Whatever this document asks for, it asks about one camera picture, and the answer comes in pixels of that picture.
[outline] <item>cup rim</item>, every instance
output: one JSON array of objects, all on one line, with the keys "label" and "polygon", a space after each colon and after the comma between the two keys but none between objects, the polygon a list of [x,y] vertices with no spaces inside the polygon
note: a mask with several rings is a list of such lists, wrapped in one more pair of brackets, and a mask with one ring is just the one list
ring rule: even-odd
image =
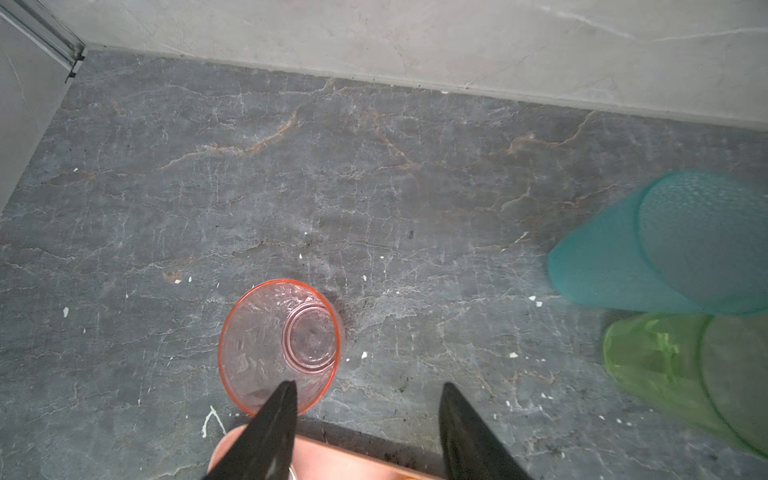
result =
[{"label": "cup rim", "polygon": [[219,349],[218,349],[218,363],[219,363],[219,377],[221,378],[221,383],[224,385],[224,390],[227,391],[227,395],[232,399],[233,402],[235,402],[235,405],[240,407],[241,410],[243,410],[246,414],[249,416],[254,416],[257,413],[256,411],[253,411],[251,409],[246,408],[242,403],[237,401],[237,397],[234,395],[232,389],[229,387],[227,379],[224,377],[223,370],[221,368],[221,346],[222,346],[222,340],[224,338],[224,332],[227,331],[227,325],[230,322],[230,319],[232,318],[232,315],[234,314],[235,310],[237,310],[237,307],[240,306],[240,304],[245,300],[245,297],[250,295],[253,291],[258,290],[259,288],[270,285],[272,283],[290,283],[292,285],[301,286],[302,288],[306,288],[309,290],[313,295],[317,296],[317,298],[320,299],[320,302],[328,309],[328,313],[331,315],[331,320],[333,321],[333,330],[336,334],[336,353],[333,356],[333,365],[331,366],[331,374],[328,378],[328,382],[326,382],[325,386],[322,390],[317,394],[317,396],[312,399],[312,401],[309,403],[307,407],[304,409],[301,409],[299,411],[299,415],[302,415],[303,413],[306,413],[314,407],[314,405],[325,395],[325,393],[328,391],[328,388],[331,386],[331,382],[333,382],[333,378],[336,376],[336,370],[339,368],[339,361],[341,360],[341,324],[339,322],[339,319],[337,318],[336,310],[333,308],[333,305],[330,304],[328,299],[325,298],[323,294],[312,288],[311,286],[307,285],[304,282],[301,282],[299,280],[294,280],[290,278],[276,278],[273,280],[267,280],[266,282],[259,283],[255,287],[251,288],[245,294],[243,294],[238,301],[235,302],[234,306],[232,307],[232,310],[230,310],[229,315],[227,315],[227,319],[224,320],[224,325],[221,327],[221,333],[219,334]]}]

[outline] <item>stone floor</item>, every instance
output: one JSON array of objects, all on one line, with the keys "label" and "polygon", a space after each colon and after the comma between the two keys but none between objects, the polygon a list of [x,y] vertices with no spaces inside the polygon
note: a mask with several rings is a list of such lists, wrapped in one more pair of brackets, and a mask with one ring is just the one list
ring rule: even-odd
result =
[{"label": "stone floor", "polygon": [[244,421],[223,320],[287,276],[346,322],[309,435],[439,472],[452,381],[536,479],[766,478],[623,394],[599,355],[623,313],[545,262],[669,170],[766,182],[767,157],[760,132],[93,52],[0,217],[0,476],[201,477],[210,407]]}]

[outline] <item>concrete wall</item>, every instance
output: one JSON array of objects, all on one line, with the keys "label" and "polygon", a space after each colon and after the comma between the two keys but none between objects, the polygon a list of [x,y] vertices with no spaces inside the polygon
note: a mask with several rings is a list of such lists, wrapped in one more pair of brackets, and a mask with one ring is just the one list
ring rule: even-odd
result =
[{"label": "concrete wall", "polygon": [[44,0],[88,44],[768,124],[765,0]]},{"label": "concrete wall", "polygon": [[0,18],[0,211],[67,91],[69,69]]}]

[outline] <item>white debris speck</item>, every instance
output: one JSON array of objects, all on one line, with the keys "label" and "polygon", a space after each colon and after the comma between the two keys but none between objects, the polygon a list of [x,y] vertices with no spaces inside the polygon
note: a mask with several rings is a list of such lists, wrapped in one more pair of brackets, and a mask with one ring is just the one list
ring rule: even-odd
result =
[{"label": "white debris speck", "polygon": [[205,417],[205,423],[203,424],[203,429],[200,431],[200,433],[203,434],[203,438],[206,438],[208,436],[206,427],[208,427],[208,420],[210,419],[211,415],[216,417],[216,420],[219,421],[219,427],[221,427],[221,431],[224,432],[224,435],[226,435],[227,430],[224,428],[224,424],[221,422],[221,419],[219,418],[219,414],[216,413],[216,410],[214,410],[214,406],[210,406],[210,412],[208,412],[208,415]]},{"label": "white debris speck", "polygon": [[519,242],[520,240],[524,239],[524,238],[525,238],[525,236],[526,236],[526,235],[528,235],[529,233],[530,233],[530,232],[523,232],[523,234],[520,236],[520,238],[518,238],[517,240],[515,240],[515,242],[514,242],[514,243],[517,243],[517,242]]}]

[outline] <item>teal plastic cup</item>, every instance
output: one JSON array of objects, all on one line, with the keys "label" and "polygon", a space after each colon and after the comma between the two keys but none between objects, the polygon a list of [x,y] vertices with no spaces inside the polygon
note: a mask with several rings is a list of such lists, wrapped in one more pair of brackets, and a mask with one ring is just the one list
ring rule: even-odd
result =
[{"label": "teal plastic cup", "polygon": [[575,303],[662,313],[768,310],[768,196],[720,175],[674,172],[592,217],[550,253]]}]

